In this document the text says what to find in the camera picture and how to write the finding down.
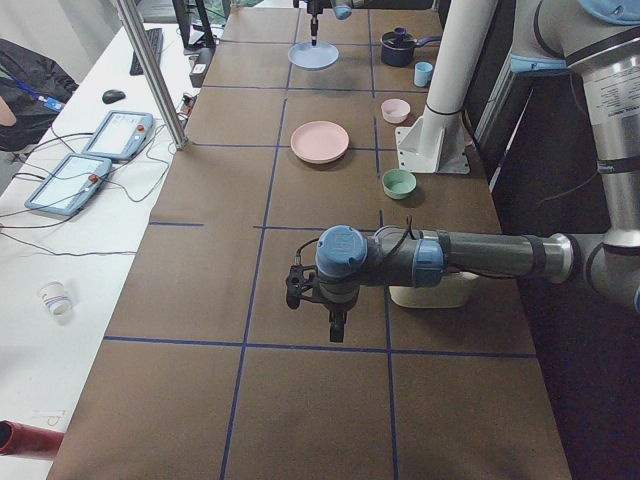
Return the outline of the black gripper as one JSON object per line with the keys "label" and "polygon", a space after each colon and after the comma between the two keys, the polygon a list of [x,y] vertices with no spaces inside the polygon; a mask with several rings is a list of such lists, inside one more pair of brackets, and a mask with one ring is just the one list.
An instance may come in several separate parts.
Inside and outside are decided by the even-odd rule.
{"label": "black gripper", "polygon": [[318,16],[321,14],[320,0],[307,0],[307,13],[311,16],[310,22],[310,40],[311,45],[317,45],[318,37]]}
{"label": "black gripper", "polygon": [[358,284],[321,284],[320,292],[327,300],[325,306],[329,310],[330,342],[344,342],[347,312],[352,309],[358,299]]}

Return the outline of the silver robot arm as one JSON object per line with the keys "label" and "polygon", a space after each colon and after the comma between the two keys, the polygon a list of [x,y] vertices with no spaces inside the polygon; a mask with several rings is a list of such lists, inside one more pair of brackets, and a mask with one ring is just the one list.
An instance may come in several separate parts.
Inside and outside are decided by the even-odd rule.
{"label": "silver robot arm", "polygon": [[383,227],[366,237],[334,226],[315,262],[295,264],[286,301],[320,303],[332,341],[344,338],[362,286],[433,287],[452,270],[495,278],[581,276],[598,294],[639,305],[639,5],[635,1],[520,1],[511,69],[570,70],[583,83],[610,226],[603,234],[548,238]]}
{"label": "silver robot arm", "polygon": [[347,19],[354,9],[364,8],[366,0],[304,0],[306,12],[311,16],[310,33],[311,45],[318,43],[319,16],[325,9],[331,10],[338,20]]}

